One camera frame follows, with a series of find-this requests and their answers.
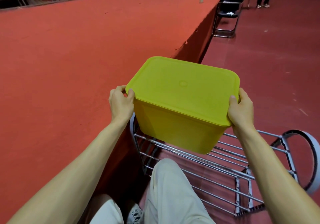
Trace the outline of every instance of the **forearm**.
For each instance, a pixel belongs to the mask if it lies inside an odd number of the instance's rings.
[[[320,209],[292,178],[274,151],[254,129],[239,136],[267,210],[276,224],[314,224]]]
[[[65,169],[34,195],[9,223],[77,223],[126,122],[112,122]]]

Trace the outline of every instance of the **person's right arm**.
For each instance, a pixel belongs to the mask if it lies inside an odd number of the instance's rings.
[[[234,96],[230,97],[228,117],[273,223],[320,223],[319,206],[287,172],[272,148],[254,128],[253,103],[242,88],[239,96],[239,104]]]

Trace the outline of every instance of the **circular mark on lid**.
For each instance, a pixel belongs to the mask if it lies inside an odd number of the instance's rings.
[[[179,81],[179,86],[180,87],[187,87],[188,83],[186,81]]]

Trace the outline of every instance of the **hand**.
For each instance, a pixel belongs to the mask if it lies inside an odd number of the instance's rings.
[[[128,96],[122,93],[126,85],[118,86],[110,91],[109,103],[112,113],[112,121],[120,121],[126,124],[134,113],[134,97],[135,93],[129,89]]]
[[[235,135],[242,130],[254,129],[254,104],[242,88],[239,89],[239,104],[234,95],[229,98],[228,117],[234,125]]]

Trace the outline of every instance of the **shoe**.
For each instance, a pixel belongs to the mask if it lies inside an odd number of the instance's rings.
[[[142,210],[138,204],[134,203],[131,210],[129,211],[126,224],[139,224],[142,215]]]

